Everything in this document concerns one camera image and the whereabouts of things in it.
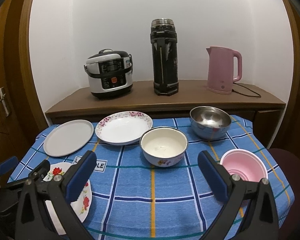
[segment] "plate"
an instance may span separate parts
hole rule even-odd
[[[52,157],[69,155],[83,147],[93,135],[87,120],[73,120],[53,129],[43,143],[45,153]]]
[[[56,163],[52,164],[50,166],[50,171],[48,172],[47,176],[44,177],[44,181],[50,181],[52,178],[57,175],[63,175],[65,172],[70,168],[72,164],[71,163]],[[87,181],[86,185],[82,189],[82,192],[80,193],[78,200],[71,202],[71,207],[80,219],[81,222],[83,222],[89,212],[90,204],[92,200],[92,191],[91,191],[91,185],[90,180]],[[50,200],[45,201],[49,215],[51,217],[51,220],[53,222],[53,225],[59,235],[65,235],[66,232],[63,229],[61,222],[53,208],[52,202]]]
[[[112,145],[128,145],[139,141],[152,128],[152,119],[144,113],[125,111],[102,119],[96,127],[96,135]]]

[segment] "pink bowl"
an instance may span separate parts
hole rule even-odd
[[[268,178],[268,172],[260,158],[243,149],[227,151],[220,164],[230,175],[237,174],[243,180],[259,182],[262,178]]]

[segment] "thermos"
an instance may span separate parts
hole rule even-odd
[[[151,23],[154,92],[171,96],[178,92],[177,33],[170,19],[161,18]]]

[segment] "dark red chair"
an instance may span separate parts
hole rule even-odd
[[[279,239],[300,239],[300,160],[291,152],[269,149],[285,174],[295,196],[293,205],[279,230]]]

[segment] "enamel bowl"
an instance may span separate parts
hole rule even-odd
[[[177,164],[188,147],[186,135],[171,127],[156,127],[145,132],[140,138],[145,158],[158,167]]]

